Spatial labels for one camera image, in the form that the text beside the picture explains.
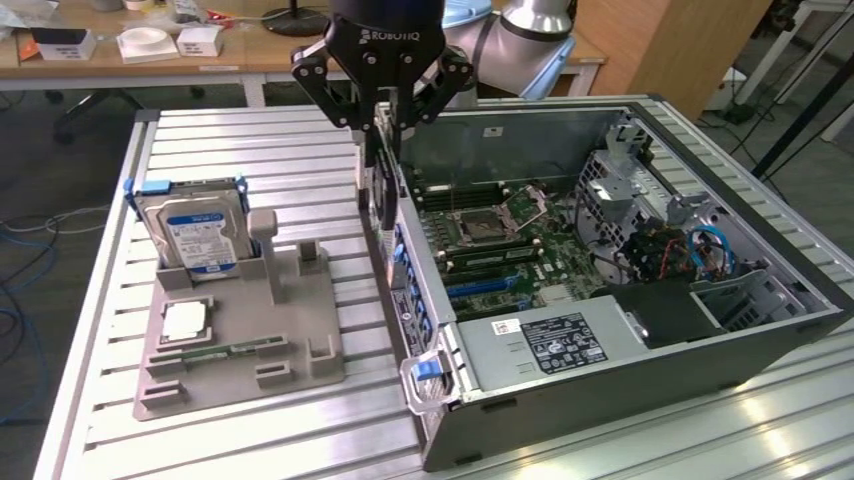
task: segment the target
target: robotiq logo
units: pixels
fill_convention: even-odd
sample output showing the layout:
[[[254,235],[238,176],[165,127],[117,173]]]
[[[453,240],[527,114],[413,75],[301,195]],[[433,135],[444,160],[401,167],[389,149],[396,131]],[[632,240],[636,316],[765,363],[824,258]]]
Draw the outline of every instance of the robotiq logo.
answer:
[[[385,32],[374,32],[368,29],[361,29],[361,40],[358,40],[358,45],[364,45],[370,40],[408,40],[410,42],[420,42],[421,34],[420,32],[385,33]]]

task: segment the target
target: blue hard drive label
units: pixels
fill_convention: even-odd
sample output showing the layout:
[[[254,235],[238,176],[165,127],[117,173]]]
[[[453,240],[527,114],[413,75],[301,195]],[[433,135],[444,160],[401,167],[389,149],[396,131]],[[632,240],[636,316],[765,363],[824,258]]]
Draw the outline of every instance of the blue hard drive label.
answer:
[[[230,238],[222,234],[226,222],[221,213],[169,217],[166,224],[186,269],[216,273],[234,267],[237,255]]]
[[[547,375],[608,359],[580,313],[523,323],[521,333]]]

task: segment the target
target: floor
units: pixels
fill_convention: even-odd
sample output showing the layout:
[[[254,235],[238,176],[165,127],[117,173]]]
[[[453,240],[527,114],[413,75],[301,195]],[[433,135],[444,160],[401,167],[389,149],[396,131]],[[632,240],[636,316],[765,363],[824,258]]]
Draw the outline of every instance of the floor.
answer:
[[[741,71],[748,72],[755,67],[771,41],[771,38],[761,38],[749,42],[736,63]],[[796,47],[789,47],[776,70],[768,76],[769,82],[801,53]],[[775,121],[760,124],[747,143],[753,155],[767,151],[833,71],[832,66],[819,64],[789,103],[773,109]],[[294,87],[280,86],[269,93],[273,104],[300,103],[305,100]],[[206,88],[202,100],[192,99],[189,92],[181,92],[180,89],[138,89],[133,94],[149,108],[244,106],[241,90],[228,86]],[[769,101],[771,94],[761,99],[764,104]],[[64,106],[68,106],[82,94],[65,92],[65,95]],[[14,101],[19,94],[9,93],[6,96]],[[823,125],[828,122],[852,99],[854,86],[848,84],[813,124]],[[0,113],[0,220],[19,215],[53,215],[81,207],[102,205],[109,200],[133,112],[120,101],[109,100],[74,125],[73,145],[60,146],[50,141],[49,125],[61,109],[62,105],[48,104],[40,93],[30,92],[17,105]],[[723,123],[712,114],[705,114],[703,118],[712,125]],[[743,136],[751,125],[752,122],[748,122],[728,128],[733,134]],[[737,140],[725,129],[705,128],[704,131],[727,150],[736,145]],[[809,127],[801,133],[799,142],[813,131],[815,127]],[[854,184],[854,136],[849,133],[852,132],[841,133],[839,145],[820,140],[809,144],[773,180],[792,207],[839,247],[854,254],[854,225],[847,221],[849,205],[854,205],[854,190],[849,188]],[[743,150],[735,157],[749,165]],[[81,215],[68,220],[62,228],[85,228],[102,220],[102,213]],[[31,223],[14,225],[27,226]],[[46,232],[36,232],[18,238],[27,242],[46,242],[50,236]],[[31,476],[98,242],[97,232],[61,235],[56,243],[56,267],[15,294],[41,338],[46,358],[46,388],[18,421],[0,426],[0,472],[5,472],[3,478]],[[6,278],[34,252],[36,248],[13,245],[0,238],[0,278]],[[38,269],[31,269],[27,275],[37,271]],[[6,301],[0,300],[0,308],[6,306]],[[0,332],[6,328],[3,322],[6,319],[0,317]],[[7,340],[0,338],[0,355],[10,348]],[[11,361],[0,366],[0,415],[6,415],[14,406],[26,401],[33,391],[38,390],[40,378],[34,350],[30,343],[25,342]]]

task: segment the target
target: metal slotted table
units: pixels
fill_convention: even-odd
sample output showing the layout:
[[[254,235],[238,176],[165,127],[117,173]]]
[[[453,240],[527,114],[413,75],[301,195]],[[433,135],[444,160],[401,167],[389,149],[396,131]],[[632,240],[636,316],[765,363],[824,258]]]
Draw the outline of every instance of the metal slotted table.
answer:
[[[647,107],[809,260],[854,293],[851,260],[675,110],[647,97],[600,100],[632,100]],[[156,255],[118,188],[36,478],[854,478],[851,323],[733,390],[464,468],[421,472],[357,217],[356,148],[349,138],[313,107],[142,114],[122,178],[177,181],[242,174],[250,205],[276,209],[277,248],[292,248],[302,238],[321,240],[332,260],[346,379],[148,422],[132,418]],[[653,153],[676,189],[697,189],[696,179],[667,153]]]

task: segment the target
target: table leg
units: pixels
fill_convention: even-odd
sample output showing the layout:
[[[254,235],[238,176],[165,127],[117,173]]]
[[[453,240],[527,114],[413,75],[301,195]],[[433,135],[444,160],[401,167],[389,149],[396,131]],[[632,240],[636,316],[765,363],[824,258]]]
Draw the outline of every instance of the table leg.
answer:
[[[266,106],[264,100],[264,83],[266,82],[264,74],[249,73],[242,75],[242,92],[245,93],[245,105],[250,108]]]
[[[800,26],[803,25],[803,22],[805,21],[811,13],[812,13],[812,8],[809,8],[805,2],[801,3],[800,6],[797,7],[797,11],[795,12],[793,27],[791,29],[791,32],[784,31],[783,33],[779,34],[779,37],[776,37],[776,41],[773,42],[773,45],[771,45],[768,52],[764,54],[764,57],[761,58],[761,61],[756,66],[756,70],[749,75],[749,78],[747,79],[744,86],[737,92],[737,96],[735,97],[735,103],[737,105],[743,105],[744,103],[747,103],[747,100],[749,99],[749,95],[752,95],[752,92],[759,86],[759,82],[761,82],[761,79],[764,78],[768,71],[771,70],[771,67],[776,63],[776,59],[783,53],[783,50],[785,49],[788,42],[791,42],[791,38],[795,36],[795,33],[797,33],[797,30],[800,29]]]
[[[569,97],[585,97],[589,95],[589,89],[597,73],[599,64],[592,63],[580,67],[580,73],[575,75],[569,86]]]
[[[780,90],[781,95],[777,94],[776,98],[773,98],[773,101],[776,103],[781,104],[788,101],[788,97],[791,96],[791,93],[795,91],[795,88],[797,88],[797,85],[800,85],[800,82],[803,81],[803,78],[805,77],[807,72],[815,66],[815,60],[820,58],[820,56],[824,54],[824,52],[829,48],[831,38],[839,33],[839,30],[841,30],[841,28],[844,27],[848,19],[851,18],[851,15],[854,15],[854,11],[845,13],[844,15],[840,15],[839,18],[836,19],[836,22],[824,31],[824,34],[820,36],[820,38],[815,42],[815,48],[812,48],[812,51],[800,62],[800,65],[797,65],[797,70],[791,74],[791,77],[788,77],[788,81],[785,82],[785,85]]]
[[[851,123],[854,119],[854,103],[848,105],[848,108],[844,109],[841,115],[832,121],[824,132],[821,133],[821,140],[825,142],[832,142],[839,135],[841,129]]]

